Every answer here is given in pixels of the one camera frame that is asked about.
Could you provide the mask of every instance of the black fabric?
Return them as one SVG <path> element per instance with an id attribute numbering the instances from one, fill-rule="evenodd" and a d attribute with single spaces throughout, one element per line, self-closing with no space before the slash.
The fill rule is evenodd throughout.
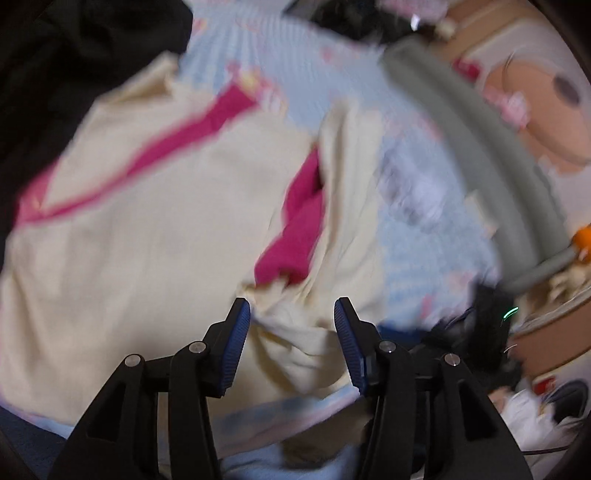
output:
<path id="1" fill-rule="evenodd" d="M 161 52 L 184 52 L 192 20 L 182 0 L 55 0 L 21 32 L 0 69 L 0 265 L 18 192 L 97 96 Z"/>

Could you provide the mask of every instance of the pink trim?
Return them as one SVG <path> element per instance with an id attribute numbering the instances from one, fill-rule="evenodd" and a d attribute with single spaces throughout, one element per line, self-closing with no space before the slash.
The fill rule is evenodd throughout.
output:
<path id="1" fill-rule="evenodd" d="M 281 275 L 287 275 L 290 284 L 299 283 L 310 273 L 312 254 L 324 217 L 317 148 L 308 155 L 291 182 L 285 195 L 283 214 L 283 232 L 256 262 L 257 284 L 270 283 Z"/>
<path id="2" fill-rule="evenodd" d="M 15 228 L 33 221 L 39 215 L 39 210 L 43 204 L 45 195 L 47 194 L 47 188 L 53 178 L 56 167 L 57 162 L 51 164 L 49 168 L 40 173 L 21 194 L 18 199 Z"/>
<path id="3" fill-rule="evenodd" d="M 95 192 L 90 192 L 82 197 L 69 200 L 62 205 L 56 205 L 47 210 L 41 210 L 40 206 L 45 198 L 48 184 L 51 180 L 53 166 L 35 179 L 27 188 L 19 203 L 17 225 L 48 220 L 73 213 L 74 211 L 92 205 L 103 200 L 114 190 L 136 178 L 146 168 L 171 160 L 172 153 L 200 144 L 207 138 L 218 133 L 227 121 L 248 109 L 253 108 L 256 102 L 244 94 L 239 87 L 232 85 L 225 93 L 221 94 L 216 103 L 209 109 L 205 116 L 199 119 L 191 119 L 174 132 L 166 134 L 163 138 L 150 142 L 132 160 L 129 167 L 119 173 L 114 179 L 107 182 Z"/>

